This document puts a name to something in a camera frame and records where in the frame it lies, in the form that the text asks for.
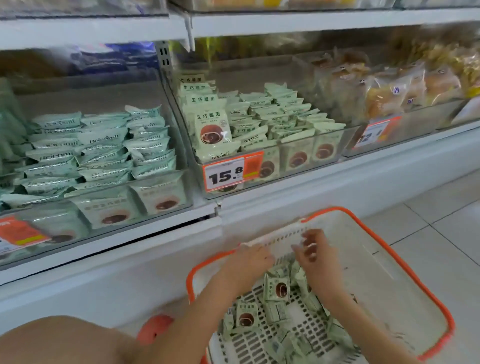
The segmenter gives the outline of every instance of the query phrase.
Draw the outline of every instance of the shopping basket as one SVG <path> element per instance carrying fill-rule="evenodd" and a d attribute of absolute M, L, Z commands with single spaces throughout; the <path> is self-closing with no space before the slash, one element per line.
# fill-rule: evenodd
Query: shopping basket
<path fill-rule="evenodd" d="M 468 363 L 458 357 L 455 360 L 438 360 L 444 357 L 443 353 L 438 354 L 455 330 L 450 312 L 394 250 L 350 211 L 342 207 L 329 208 L 259 237 L 248 245 L 268 245 L 276 264 L 293 261 L 295 257 L 291 245 L 301 243 L 301 235 L 308 229 L 325 231 L 330 243 L 338 248 L 348 291 L 393 338 L 421 360 L 435 357 L 433 361 L 436 363 Z M 187 278 L 190 302 L 195 300 L 231 253 L 214 256 L 192 270 Z M 259 306 L 261 333 L 247 332 L 234 336 L 228 342 L 215 333 L 203 364 L 207 361 L 214 364 L 275 363 L 264 350 L 264 343 L 276 335 L 276 326 L 266 325 L 260 301 L 262 293 L 263 278 L 243 296 L 246 301 L 256 302 Z M 324 313 L 309 311 L 298 288 L 292 288 L 288 312 L 292 320 L 286 328 L 307 336 L 317 357 L 322 359 L 318 360 L 319 363 L 367 363 L 359 350 L 348 350 L 328 339 Z"/>

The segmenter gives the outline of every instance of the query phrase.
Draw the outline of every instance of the tiled floor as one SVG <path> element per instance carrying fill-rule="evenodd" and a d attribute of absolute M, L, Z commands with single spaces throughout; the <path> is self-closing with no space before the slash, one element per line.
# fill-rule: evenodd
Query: tiled floor
<path fill-rule="evenodd" d="M 363 219 L 447 306 L 457 324 L 451 363 L 480 357 L 480 170 Z M 182 304 L 171 312 L 181 314 Z M 147 318 L 121 330 L 136 335 Z M 468 352 L 467 358 L 460 358 Z"/>

